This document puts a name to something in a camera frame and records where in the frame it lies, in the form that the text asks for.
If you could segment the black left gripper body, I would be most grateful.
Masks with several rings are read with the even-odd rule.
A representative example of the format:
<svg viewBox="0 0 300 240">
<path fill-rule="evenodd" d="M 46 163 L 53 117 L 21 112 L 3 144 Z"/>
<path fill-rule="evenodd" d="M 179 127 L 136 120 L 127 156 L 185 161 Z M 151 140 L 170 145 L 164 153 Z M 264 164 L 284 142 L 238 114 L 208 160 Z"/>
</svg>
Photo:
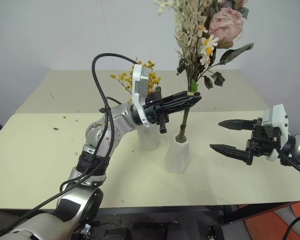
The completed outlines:
<svg viewBox="0 0 300 240">
<path fill-rule="evenodd" d="M 148 122 L 159 125 L 161 134 L 167 132 L 166 123 L 169 122 L 166 103 L 166 99 L 162 96 L 161 87 L 157 86 L 153 92 L 147 95 L 143 106 Z"/>
</svg>

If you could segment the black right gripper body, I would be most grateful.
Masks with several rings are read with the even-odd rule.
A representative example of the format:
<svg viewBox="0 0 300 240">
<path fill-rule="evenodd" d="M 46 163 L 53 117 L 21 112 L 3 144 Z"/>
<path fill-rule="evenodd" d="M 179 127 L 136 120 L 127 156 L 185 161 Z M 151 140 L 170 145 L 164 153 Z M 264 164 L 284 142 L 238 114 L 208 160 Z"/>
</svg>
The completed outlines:
<svg viewBox="0 0 300 240">
<path fill-rule="evenodd" d="M 260 117 L 254 120 L 251 138 L 246 142 L 245 150 L 255 157 L 270 156 L 280 146 L 280 129 L 264 127 L 262 120 Z"/>
</svg>

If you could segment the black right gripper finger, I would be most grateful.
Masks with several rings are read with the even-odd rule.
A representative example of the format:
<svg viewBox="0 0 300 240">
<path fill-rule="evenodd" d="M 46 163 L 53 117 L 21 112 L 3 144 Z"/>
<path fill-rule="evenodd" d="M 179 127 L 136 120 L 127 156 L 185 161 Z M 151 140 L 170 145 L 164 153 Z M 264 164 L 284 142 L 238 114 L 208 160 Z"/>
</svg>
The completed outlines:
<svg viewBox="0 0 300 240">
<path fill-rule="evenodd" d="M 229 119 L 218 123 L 219 126 L 227 128 L 229 130 L 249 130 L 252 131 L 256 124 L 256 120 L 245 120 L 245 119 Z"/>
<path fill-rule="evenodd" d="M 217 153 L 220 153 L 228 158 L 243 161 L 249 166 L 253 162 L 253 156 L 248 151 L 239 150 L 234 146 L 224 144 L 210 144 L 209 146 Z"/>
</svg>

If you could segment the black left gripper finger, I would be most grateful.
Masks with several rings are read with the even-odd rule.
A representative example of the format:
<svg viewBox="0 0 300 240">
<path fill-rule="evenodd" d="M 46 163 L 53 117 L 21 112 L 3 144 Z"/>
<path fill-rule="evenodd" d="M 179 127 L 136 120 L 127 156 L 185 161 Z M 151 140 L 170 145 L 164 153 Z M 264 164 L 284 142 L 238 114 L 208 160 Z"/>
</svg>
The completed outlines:
<svg viewBox="0 0 300 240">
<path fill-rule="evenodd" d="M 165 112 L 167 115 L 176 112 L 181 112 L 193 107 L 195 104 L 164 104 Z"/>
<path fill-rule="evenodd" d="M 199 102 L 202 99 L 202 96 L 199 92 L 188 92 L 188 91 L 182 91 L 175 93 L 173 95 L 164 97 L 162 99 L 163 103 L 165 105 L 168 104 L 176 104 L 176 105 L 182 105 L 182 104 L 188 104 L 188 105 L 195 105 L 197 102 Z"/>
</svg>

